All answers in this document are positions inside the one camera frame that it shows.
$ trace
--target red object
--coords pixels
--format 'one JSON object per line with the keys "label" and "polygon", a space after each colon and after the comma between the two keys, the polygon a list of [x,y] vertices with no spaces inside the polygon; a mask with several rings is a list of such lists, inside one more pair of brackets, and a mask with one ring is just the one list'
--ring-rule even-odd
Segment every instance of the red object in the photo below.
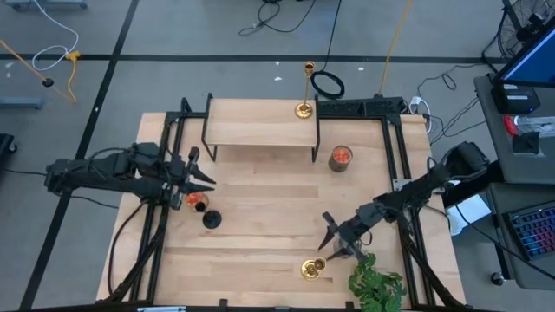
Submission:
{"label": "red object", "polygon": [[195,192],[195,193],[187,194],[187,196],[185,197],[185,202],[188,205],[196,205],[201,199],[202,199],[202,193]]}
{"label": "red object", "polygon": [[346,148],[337,147],[333,151],[333,159],[340,164],[348,164],[350,162],[350,151]]}
{"label": "red object", "polygon": [[509,132],[509,134],[517,135],[517,126],[514,124],[513,117],[503,117],[503,123],[505,124],[505,129]]}

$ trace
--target fan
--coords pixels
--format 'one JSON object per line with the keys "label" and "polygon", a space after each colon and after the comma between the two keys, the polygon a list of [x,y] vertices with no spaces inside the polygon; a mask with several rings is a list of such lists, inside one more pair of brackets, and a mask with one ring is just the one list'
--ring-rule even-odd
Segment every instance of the fan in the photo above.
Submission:
{"label": "fan", "polygon": [[506,7],[498,34],[501,55],[513,58],[553,16],[555,0],[517,0]]}

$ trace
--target wooden shelf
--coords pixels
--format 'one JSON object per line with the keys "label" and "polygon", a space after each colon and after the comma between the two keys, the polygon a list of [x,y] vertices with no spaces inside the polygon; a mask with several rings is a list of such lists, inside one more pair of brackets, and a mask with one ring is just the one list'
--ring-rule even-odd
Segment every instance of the wooden shelf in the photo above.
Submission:
{"label": "wooden shelf", "polygon": [[317,144],[316,104],[307,119],[295,115],[303,100],[209,98],[205,142],[210,146],[307,146]]}

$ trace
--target desk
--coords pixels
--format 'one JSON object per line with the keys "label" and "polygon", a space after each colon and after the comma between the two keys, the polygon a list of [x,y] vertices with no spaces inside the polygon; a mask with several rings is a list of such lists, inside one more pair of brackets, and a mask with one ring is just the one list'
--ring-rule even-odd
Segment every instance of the desk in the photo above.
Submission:
{"label": "desk", "polygon": [[[137,141],[158,142],[164,118],[165,114],[143,114]],[[414,177],[426,172],[430,154],[423,122],[421,116],[402,116]],[[180,154],[201,146],[202,123],[202,119],[186,119]],[[199,167],[218,182],[216,191],[207,195],[210,207],[221,212],[222,224],[209,231],[201,223],[202,215],[187,208],[170,211],[155,304],[217,306],[225,298],[230,306],[243,307],[344,308],[348,301],[358,305],[347,284],[356,265],[354,258],[330,261],[315,282],[301,277],[300,266],[306,259],[326,257],[333,251],[333,244],[317,251],[326,232],[324,211],[341,222],[351,218],[359,205],[391,191],[382,124],[321,120],[320,131],[320,156],[314,164],[310,151],[299,146],[221,146],[216,162],[201,153]],[[347,145],[354,153],[343,173],[332,172],[327,165],[337,145]],[[138,204],[135,196],[123,195],[115,230]],[[441,208],[441,201],[434,197],[430,205]],[[143,208],[121,233],[114,255],[114,285],[135,262],[145,215]],[[430,266],[454,297],[464,302],[445,218],[422,210],[421,227]],[[404,276],[396,224],[382,221],[372,233],[374,242],[367,250],[376,254],[377,269]],[[414,268],[423,303],[420,271]],[[149,272],[147,265],[139,298],[145,297]],[[106,285],[105,267],[98,298],[108,295]],[[407,296],[402,305],[410,308]]]}
{"label": "desk", "polygon": [[[540,139],[540,148],[545,156],[514,154],[511,137],[503,125],[503,115],[497,111],[492,97],[493,85],[490,79],[475,78],[474,85],[504,180],[509,183],[555,185],[555,175],[546,170],[555,166],[555,138]],[[555,116],[555,89],[537,88],[537,94],[542,105],[527,116]]]}
{"label": "desk", "polygon": [[[449,207],[485,190],[490,183],[507,182],[520,184],[555,185],[555,174],[546,168],[555,167],[555,137],[540,139],[544,155],[513,153],[513,143],[503,124],[503,115],[497,111],[492,97],[489,77],[474,78],[476,94],[486,117],[498,160],[491,163],[485,175],[470,183],[461,183],[444,196],[443,203]],[[542,105],[529,114],[531,117],[555,116],[555,88],[536,88]]]}
{"label": "desk", "polygon": [[[531,205],[538,205],[548,201],[555,201],[555,185],[510,185],[493,183],[487,188],[487,198],[490,208],[496,219],[499,241],[510,251],[520,255],[520,249],[512,240],[512,234],[502,219],[502,214],[518,210]],[[501,256],[501,268],[503,276],[514,279],[524,289],[548,289],[555,290],[555,283],[547,276],[543,276],[536,270],[523,264],[519,259],[510,256],[502,250],[498,250]],[[532,261],[550,273],[555,272],[553,257],[542,257]]]}

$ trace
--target white cable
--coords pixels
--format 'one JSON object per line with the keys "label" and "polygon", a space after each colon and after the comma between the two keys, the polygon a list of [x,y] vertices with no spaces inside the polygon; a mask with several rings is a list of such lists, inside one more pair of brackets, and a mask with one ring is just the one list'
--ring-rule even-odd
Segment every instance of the white cable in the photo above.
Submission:
{"label": "white cable", "polygon": [[[74,50],[75,47],[77,46],[77,43],[79,42],[79,34],[77,34],[77,33],[76,33],[74,30],[72,30],[71,28],[66,27],[66,26],[60,24],[60,23],[57,22],[54,18],[50,17],[48,14],[46,14],[46,11],[45,11],[45,10],[42,8],[42,6],[38,3],[38,1],[36,1],[36,0],[33,0],[33,1],[35,1],[35,4],[36,4],[36,6],[38,7],[38,9],[39,9],[50,21],[52,21],[53,23],[55,23],[56,25],[62,27],[62,28],[65,29],[65,30],[71,31],[71,32],[75,35],[75,43],[73,44],[73,47],[71,47],[71,49],[68,49],[68,48],[66,48],[66,47],[64,47],[64,46],[62,46],[62,45],[53,45],[53,46],[51,46],[51,47],[47,47],[46,49],[44,49],[44,50],[38,52],[37,54],[35,54],[35,56],[33,56],[33,59],[31,60],[31,64],[33,65],[33,68],[36,69],[36,70],[38,70],[38,71],[44,71],[44,70],[49,70],[49,69],[53,68],[54,66],[58,65],[58,63],[61,62],[61,61],[64,59],[64,57],[66,57],[66,55],[68,55],[69,53],[73,52],[73,50]],[[64,50],[63,55],[60,57],[60,59],[58,59],[58,61],[54,62],[53,64],[51,64],[50,66],[48,66],[48,67],[46,67],[46,68],[38,68],[38,67],[36,66],[35,61],[36,61],[36,58],[37,58],[39,55],[41,55],[42,53],[44,53],[44,52],[46,52],[46,51],[48,51],[48,50],[51,50],[51,49],[58,49],[58,48]]]}
{"label": "white cable", "polygon": [[[420,96],[413,96],[413,99],[410,101],[410,104],[408,104],[408,111],[411,114],[416,114],[416,112],[418,111],[418,106],[420,105],[421,102],[424,103],[424,106],[426,106],[426,110],[428,111],[428,115],[432,115],[432,111],[430,110],[430,106]],[[414,112],[413,112],[413,109],[411,108],[413,105],[416,105],[416,111],[414,111]],[[426,133],[430,133],[431,131],[432,131],[432,121],[428,120],[428,129],[426,129]]]}

